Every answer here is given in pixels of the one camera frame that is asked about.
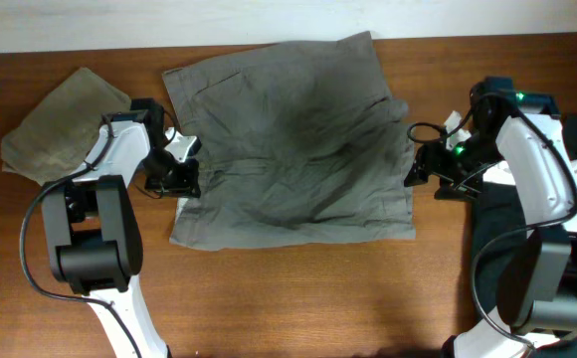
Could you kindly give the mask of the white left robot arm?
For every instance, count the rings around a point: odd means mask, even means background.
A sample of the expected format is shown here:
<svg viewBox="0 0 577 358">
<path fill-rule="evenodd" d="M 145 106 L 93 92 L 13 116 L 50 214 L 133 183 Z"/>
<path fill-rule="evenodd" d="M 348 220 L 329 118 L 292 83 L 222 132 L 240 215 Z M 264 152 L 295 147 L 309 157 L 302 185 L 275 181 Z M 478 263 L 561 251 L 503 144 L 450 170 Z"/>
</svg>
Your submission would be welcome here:
<svg viewBox="0 0 577 358">
<path fill-rule="evenodd" d="M 143 172 L 157 199 L 198 198 L 201 147 L 196 136 L 166 128 L 166 109 L 138 98 L 126 112 L 107 113 L 84 163 L 45 185 L 42 209 L 50 270 L 67 284 L 63 300 L 87 304 L 118 357 L 168 357 L 148 311 L 139 273 L 143 244 L 128 187 Z"/>
</svg>

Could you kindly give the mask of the grey-green shorts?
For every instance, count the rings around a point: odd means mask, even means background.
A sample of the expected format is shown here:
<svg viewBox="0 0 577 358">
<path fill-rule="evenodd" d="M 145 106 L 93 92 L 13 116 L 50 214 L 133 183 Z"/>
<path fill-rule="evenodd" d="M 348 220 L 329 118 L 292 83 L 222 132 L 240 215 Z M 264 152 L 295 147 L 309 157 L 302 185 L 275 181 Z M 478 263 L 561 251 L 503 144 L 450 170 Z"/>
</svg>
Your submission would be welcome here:
<svg viewBox="0 0 577 358">
<path fill-rule="evenodd" d="M 169 240 L 201 251 L 412 240 L 414 146 L 367 32 L 166 71 L 201 195 Z"/>
</svg>

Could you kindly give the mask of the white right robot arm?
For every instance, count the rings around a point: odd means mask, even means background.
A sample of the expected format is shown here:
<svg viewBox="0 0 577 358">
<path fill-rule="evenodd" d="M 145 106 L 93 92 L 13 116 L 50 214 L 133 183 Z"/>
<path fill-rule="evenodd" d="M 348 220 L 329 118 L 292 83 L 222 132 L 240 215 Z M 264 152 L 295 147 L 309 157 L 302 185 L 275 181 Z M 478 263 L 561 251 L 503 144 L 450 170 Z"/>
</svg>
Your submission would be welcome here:
<svg viewBox="0 0 577 358">
<path fill-rule="evenodd" d="M 462 125 L 470 135 L 461 136 Z M 577 177 L 554 98 L 488 77 L 472 87 L 462 123 L 439 125 L 436 138 L 418 145 L 406 186 L 437 177 L 437 199 L 474 202 L 490 170 L 504 164 L 523 217 L 492 238 L 513 252 L 494 307 L 449 338 L 442 355 L 529 357 L 577 339 Z"/>
</svg>

